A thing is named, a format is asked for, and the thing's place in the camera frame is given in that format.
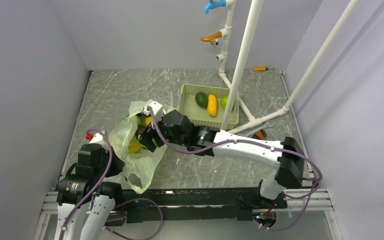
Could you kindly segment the light green plastic bag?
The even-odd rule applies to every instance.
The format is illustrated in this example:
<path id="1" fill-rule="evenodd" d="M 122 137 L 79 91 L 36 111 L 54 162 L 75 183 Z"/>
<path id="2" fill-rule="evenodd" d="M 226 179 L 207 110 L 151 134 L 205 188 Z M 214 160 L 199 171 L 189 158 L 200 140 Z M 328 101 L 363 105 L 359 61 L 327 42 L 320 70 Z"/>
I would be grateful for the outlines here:
<path id="1" fill-rule="evenodd" d="M 135 135 L 139 129 L 136 115 L 141 114 L 147 105 L 145 101 L 132 101 L 127 116 L 109 133 L 108 138 L 116 156 L 125 163 L 123 171 L 111 179 L 117 183 L 125 179 L 138 194 L 150 187 L 155 170 L 167 149 L 164 145 L 151 152 L 139 145 Z"/>

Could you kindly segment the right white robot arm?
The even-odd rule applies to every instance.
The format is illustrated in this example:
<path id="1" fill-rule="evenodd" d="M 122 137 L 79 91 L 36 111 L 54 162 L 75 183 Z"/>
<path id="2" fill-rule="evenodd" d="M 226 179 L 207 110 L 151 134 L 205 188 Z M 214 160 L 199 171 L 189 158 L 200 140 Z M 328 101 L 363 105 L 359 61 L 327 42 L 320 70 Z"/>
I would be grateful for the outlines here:
<path id="1" fill-rule="evenodd" d="M 167 146 L 185 155 L 237 157 L 272 168 L 274 173 L 263 179 L 255 194 L 256 203 L 262 208 L 269 207 L 284 190 L 302 187 L 305 160 L 294 138 L 265 141 L 239 136 L 194 125 L 176 110 L 164 114 L 151 106 L 146 106 L 143 114 L 151 118 L 138 134 L 139 145 L 145 150 L 154 152 Z"/>

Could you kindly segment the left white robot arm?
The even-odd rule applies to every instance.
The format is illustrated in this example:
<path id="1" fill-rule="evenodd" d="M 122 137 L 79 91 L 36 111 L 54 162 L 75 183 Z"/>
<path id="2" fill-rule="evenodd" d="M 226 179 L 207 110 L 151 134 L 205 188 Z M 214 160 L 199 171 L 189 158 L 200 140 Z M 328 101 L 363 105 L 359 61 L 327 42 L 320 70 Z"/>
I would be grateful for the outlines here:
<path id="1" fill-rule="evenodd" d="M 58 182 L 56 240 L 96 240 L 112 210 L 124 203 L 120 183 L 105 181 L 119 174 L 124 163 L 113 149 L 99 143 L 84 144 Z"/>

